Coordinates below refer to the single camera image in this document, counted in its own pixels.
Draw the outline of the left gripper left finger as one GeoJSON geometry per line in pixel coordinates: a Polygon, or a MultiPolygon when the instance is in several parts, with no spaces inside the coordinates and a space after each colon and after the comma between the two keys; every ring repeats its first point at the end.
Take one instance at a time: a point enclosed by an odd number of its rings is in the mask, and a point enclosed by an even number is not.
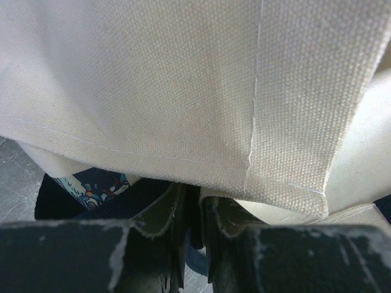
{"type": "Polygon", "coordinates": [[[186,188],[173,183],[129,220],[1,225],[2,292],[178,292],[186,188]]]}

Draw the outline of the cream canvas tote bag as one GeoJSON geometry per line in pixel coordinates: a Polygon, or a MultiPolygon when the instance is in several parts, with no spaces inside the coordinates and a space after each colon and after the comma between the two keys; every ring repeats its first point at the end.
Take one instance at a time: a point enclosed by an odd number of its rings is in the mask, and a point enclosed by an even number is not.
{"type": "Polygon", "coordinates": [[[55,177],[389,235],[390,2],[2,1],[1,135],[55,177]]]}

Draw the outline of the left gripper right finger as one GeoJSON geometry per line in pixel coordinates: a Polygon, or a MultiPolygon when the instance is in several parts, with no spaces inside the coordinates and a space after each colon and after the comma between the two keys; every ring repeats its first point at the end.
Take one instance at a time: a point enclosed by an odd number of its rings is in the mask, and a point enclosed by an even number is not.
{"type": "Polygon", "coordinates": [[[228,198],[202,208],[214,292],[390,291],[390,238],[379,228],[271,226],[228,198]]]}

